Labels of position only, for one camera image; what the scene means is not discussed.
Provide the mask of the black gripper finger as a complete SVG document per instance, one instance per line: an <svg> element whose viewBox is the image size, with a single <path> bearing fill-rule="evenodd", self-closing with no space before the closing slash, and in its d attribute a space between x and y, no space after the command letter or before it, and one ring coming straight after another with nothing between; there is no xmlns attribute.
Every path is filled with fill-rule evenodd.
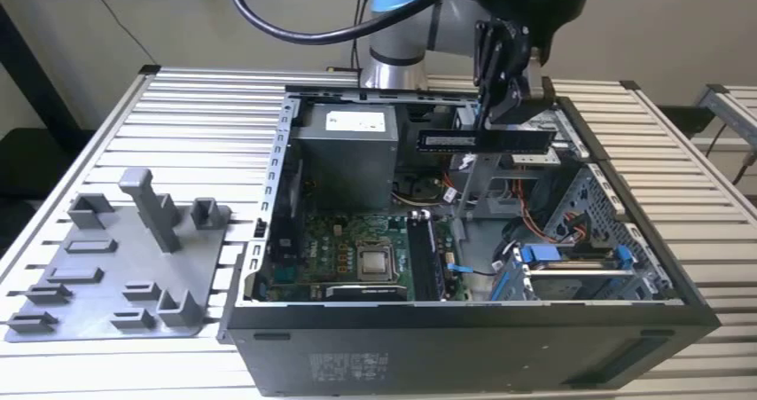
<svg viewBox="0 0 757 400"><path fill-rule="evenodd" d="M541 95L535 97L529 80L525 76L513 77L505 86L489 95L489 123L523 124L537 114L548 110L556 101L552 79L543 76L536 81Z"/></svg>
<svg viewBox="0 0 757 400"><path fill-rule="evenodd" d="M476 128L500 118L528 95L523 75L529 58L529 35L507 20L479 20L475 26L475 86L479 88Z"/></svg>

